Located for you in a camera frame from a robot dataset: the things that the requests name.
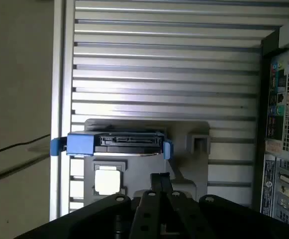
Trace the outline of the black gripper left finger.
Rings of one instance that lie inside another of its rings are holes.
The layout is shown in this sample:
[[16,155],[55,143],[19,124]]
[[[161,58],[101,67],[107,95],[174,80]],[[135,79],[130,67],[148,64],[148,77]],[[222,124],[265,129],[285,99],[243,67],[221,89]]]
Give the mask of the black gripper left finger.
[[113,194],[19,235],[20,239],[135,239],[159,234],[161,173],[134,199]]

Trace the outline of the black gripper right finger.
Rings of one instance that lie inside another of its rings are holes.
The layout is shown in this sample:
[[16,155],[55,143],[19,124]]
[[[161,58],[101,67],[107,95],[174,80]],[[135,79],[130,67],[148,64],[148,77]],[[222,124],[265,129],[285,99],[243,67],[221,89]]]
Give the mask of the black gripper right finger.
[[161,187],[171,207],[167,229],[182,239],[289,239],[289,225],[216,195],[199,201],[172,188],[168,173]]

